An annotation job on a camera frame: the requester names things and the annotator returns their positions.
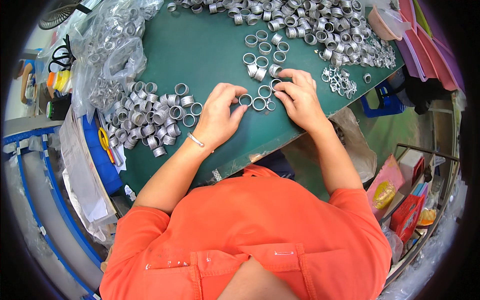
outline woman's right hand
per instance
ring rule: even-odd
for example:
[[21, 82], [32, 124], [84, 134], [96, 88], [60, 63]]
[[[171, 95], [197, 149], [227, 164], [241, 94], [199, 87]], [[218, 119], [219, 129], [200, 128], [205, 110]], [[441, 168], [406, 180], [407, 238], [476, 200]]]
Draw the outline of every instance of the woman's right hand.
[[282, 101], [287, 114], [297, 125], [308, 133], [315, 133], [326, 122], [329, 124], [317, 97], [317, 83], [310, 73], [284, 69], [279, 77], [290, 77], [293, 82], [281, 82], [275, 85], [275, 96]]

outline black scissors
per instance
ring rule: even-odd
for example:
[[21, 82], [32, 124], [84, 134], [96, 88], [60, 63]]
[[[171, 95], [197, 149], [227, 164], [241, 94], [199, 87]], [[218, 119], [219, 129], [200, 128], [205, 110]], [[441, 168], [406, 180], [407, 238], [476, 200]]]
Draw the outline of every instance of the black scissors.
[[[66, 37], [63, 39], [63, 41], [65, 41], [65, 45], [62, 45], [58, 48], [55, 49], [55, 51], [53, 51], [53, 54], [52, 54], [52, 61], [48, 64], [48, 72], [52, 72], [52, 70], [50, 69], [50, 66], [55, 63], [63, 68], [65, 68], [64, 70], [70, 70], [70, 67], [72, 66], [72, 63], [73, 61], [75, 61], [75, 56], [73, 56], [72, 54], [72, 49], [70, 49], [70, 37], [68, 35], [66, 35]], [[60, 57], [55, 57], [55, 53], [57, 53], [58, 50], [60, 49], [66, 49], [67, 50], [67, 53], [65, 53], [65, 51], [62, 51], [62, 56]], [[63, 63], [61, 62], [62, 59], [69, 59], [69, 62], [68, 63]]]

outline yellow scissors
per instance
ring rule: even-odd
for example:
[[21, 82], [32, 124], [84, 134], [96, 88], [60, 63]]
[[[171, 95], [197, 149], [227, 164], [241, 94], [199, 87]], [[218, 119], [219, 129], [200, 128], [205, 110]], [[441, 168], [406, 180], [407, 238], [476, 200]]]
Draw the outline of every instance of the yellow scissors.
[[100, 129], [98, 130], [98, 139], [100, 140], [100, 145], [102, 145], [103, 150], [105, 150], [107, 152], [108, 157], [110, 158], [110, 161], [112, 162], [112, 164], [115, 164], [115, 160], [113, 159], [112, 150], [110, 149], [109, 144], [108, 144], [107, 132], [102, 127], [100, 127]]

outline green table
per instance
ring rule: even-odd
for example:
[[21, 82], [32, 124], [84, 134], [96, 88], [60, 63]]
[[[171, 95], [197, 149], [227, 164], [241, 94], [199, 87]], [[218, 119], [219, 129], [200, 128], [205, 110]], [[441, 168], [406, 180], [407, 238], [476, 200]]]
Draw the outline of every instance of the green table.
[[[166, 10], [165, 4], [153, 20], [146, 22], [143, 46], [148, 62], [140, 79], [157, 83], [157, 95], [173, 94], [176, 84], [185, 83], [190, 88], [189, 94], [202, 104], [220, 82], [244, 86], [252, 97], [256, 97], [258, 87], [268, 84], [273, 78], [268, 73], [262, 83], [250, 78], [242, 56], [247, 52], [260, 55], [258, 48], [248, 48], [244, 42], [245, 36], [255, 34], [260, 29], [268, 32], [270, 42], [273, 33], [267, 29], [264, 21], [253, 26], [247, 26], [245, 22], [235, 26], [226, 12], [210, 15], [208, 9], [204, 8], [202, 13], [193, 14], [190, 9], [178, 6], [172, 13]], [[282, 67], [302, 69], [312, 74], [317, 81], [320, 104], [327, 116], [347, 106], [393, 72], [387, 68], [346, 66], [350, 79], [358, 87], [354, 97], [348, 100], [332, 93], [329, 84], [320, 78], [329, 62], [319, 59], [314, 53], [318, 45], [310, 46], [303, 39], [287, 39], [283, 29], [278, 33], [290, 45]], [[398, 69], [404, 62], [393, 42], [392, 46], [396, 52]], [[272, 55], [273, 51], [267, 56], [270, 64], [273, 63]], [[370, 84], [365, 84], [362, 79], [367, 72], [372, 76]], [[222, 178], [226, 178], [304, 133], [288, 118], [281, 102], [275, 97], [272, 100], [276, 103], [276, 109], [268, 114], [266, 109], [261, 112], [252, 108], [247, 110], [237, 132], [202, 163], [192, 187], [214, 183], [212, 171], [215, 169]], [[165, 146], [167, 155], [155, 158], [152, 151], [141, 143], [133, 150], [125, 149], [127, 171], [122, 171], [120, 176], [136, 193], [183, 143], [187, 131], [192, 130], [183, 124], [179, 124], [179, 127], [182, 134], [177, 137], [175, 145]]]

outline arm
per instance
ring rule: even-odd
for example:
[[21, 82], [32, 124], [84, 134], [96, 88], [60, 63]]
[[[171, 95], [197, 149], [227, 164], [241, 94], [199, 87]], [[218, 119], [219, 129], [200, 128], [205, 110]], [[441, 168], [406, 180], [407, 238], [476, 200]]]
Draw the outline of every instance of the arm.
[[28, 75], [33, 70], [32, 64], [28, 63], [24, 67], [24, 73], [22, 74], [22, 89], [20, 91], [20, 100], [23, 104], [27, 104], [27, 98], [25, 97], [25, 90], [27, 89]]
[[142, 188], [133, 206], [149, 206], [171, 215], [187, 193], [203, 160], [237, 130], [247, 106], [238, 107], [230, 115], [230, 104], [238, 103], [236, 96], [246, 92], [245, 88], [231, 84], [218, 84], [213, 89], [193, 132], [205, 147], [187, 138]]
[[358, 172], [326, 118], [317, 98], [317, 83], [310, 73], [285, 69], [280, 77], [290, 77], [293, 82], [281, 82], [275, 86], [275, 96], [282, 101], [288, 116], [305, 129], [318, 151], [320, 168], [328, 194], [336, 189], [362, 189]]

